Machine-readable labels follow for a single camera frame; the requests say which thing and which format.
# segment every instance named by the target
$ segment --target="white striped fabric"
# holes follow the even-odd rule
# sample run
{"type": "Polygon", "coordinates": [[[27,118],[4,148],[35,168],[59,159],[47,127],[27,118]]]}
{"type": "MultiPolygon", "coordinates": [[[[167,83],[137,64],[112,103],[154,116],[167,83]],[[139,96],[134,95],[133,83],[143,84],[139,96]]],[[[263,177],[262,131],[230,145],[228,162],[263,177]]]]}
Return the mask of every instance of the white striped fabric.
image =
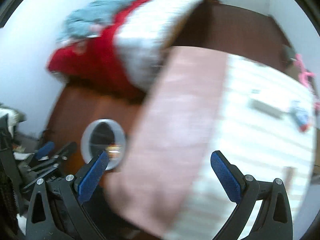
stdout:
{"type": "MultiPolygon", "coordinates": [[[[211,240],[236,206],[211,168],[210,156],[215,150],[220,150],[243,174],[257,180],[285,180],[287,167],[292,167],[287,194],[293,221],[307,191],[314,163],[314,125],[301,133],[288,114],[276,119],[251,108],[249,94],[252,89],[273,88],[290,100],[300,100],[313,116],[310,92],[287,75],[240,56],[229,55],[227,71],[214,136],[198,178],[173,227],[164,236],[167,240],[211,240]]],[[[257,201],[239,239],[249,234],[261,202],[257,201]]]]}

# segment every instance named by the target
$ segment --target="metal screw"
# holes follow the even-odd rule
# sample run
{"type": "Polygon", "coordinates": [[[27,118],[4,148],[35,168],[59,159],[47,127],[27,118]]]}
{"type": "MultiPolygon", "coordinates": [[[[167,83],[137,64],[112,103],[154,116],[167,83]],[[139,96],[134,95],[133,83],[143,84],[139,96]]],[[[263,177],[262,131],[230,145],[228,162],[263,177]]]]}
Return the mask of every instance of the metal screw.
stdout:
{"type": "Polygon", "coordinates": [[[281,184],[282,184],[282,180],[281,180],[281,179],[276,178],[276,184],[281,185],[281,184]]]}
{"type": "Polygon", "coordinates": [[[42,178],[37,180],[38,185],[41,185],[43,182],[44,182],[44,180],[42,178]]]}
{"type": "Polygon", "coordinates": [[[253,176],[251,176],[251,175],[246,175],[246,176],[245,176],[245,179],[246,179],[247,181],[253,181],[253,176]]]}
{"type": "Polygon", "coordinates": [[[73,176],[72,174],[66,176],[66,180],[67,181],[72,181],[74,179],[75,176],[73,176]]]}

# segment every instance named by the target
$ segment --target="red blanket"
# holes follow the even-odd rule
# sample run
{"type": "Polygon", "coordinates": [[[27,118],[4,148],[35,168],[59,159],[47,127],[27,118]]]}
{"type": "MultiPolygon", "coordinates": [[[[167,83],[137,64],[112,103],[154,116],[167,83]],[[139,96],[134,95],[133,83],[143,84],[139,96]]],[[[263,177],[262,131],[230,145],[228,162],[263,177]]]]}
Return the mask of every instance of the red blanket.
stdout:
{"type": "Polygon", "coordinates": [[[125,22],[128,14],[147,1],[149,0],[136,0],[116,14],[114,24],[106,27],[100,37],[55,51],[48,70],[89,79],[125,98],[139,96],[141,91],[130,84],[121,61],[115,54],[113,39],[116,30],[125,22]]]}

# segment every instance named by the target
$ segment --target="brown floor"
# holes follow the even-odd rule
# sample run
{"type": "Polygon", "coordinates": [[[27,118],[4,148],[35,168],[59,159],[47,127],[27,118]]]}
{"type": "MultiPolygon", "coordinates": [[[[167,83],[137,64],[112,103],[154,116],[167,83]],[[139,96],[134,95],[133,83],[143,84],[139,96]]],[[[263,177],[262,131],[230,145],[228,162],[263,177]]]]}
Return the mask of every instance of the brown floor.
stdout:
{"type": "MultiPolygon", "coordinates": [[[[280,57],[282,44],[288,41],[270,17],[212,2],[205,2],[194,11],[174,43],[238,54],[284,71],[280,57]]],[[[81,82],[72,82],[62,92],[53,111],[48,139],[54,141],[57,148],[69,141],[80,145],[86,126],[101,118],[116,120],[130,136],[140,106],[97,92],[81,82]]],[[[78,148],[66,169],[74,174],[83,164],[78,148]]],[[[155,238],[145,233],[135,238],[151,239],[155,238]]]]}

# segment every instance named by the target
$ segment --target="light blue cloth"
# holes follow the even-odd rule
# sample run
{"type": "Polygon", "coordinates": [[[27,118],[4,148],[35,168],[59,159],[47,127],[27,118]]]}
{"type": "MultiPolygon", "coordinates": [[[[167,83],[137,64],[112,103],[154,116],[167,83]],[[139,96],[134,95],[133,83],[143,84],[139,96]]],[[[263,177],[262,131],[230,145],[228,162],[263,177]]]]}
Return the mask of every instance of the light blue cloth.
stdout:
{"type": "Polygon", "coordinates": [[[66,18],[58,41],[67,40],[70,37],[81,39],[97,35],[98,33],[90,30],[92,24],[111,25],[114,15],[133,1],[135,0],[95,0],[85,8],[73,11],[66,18]]]}

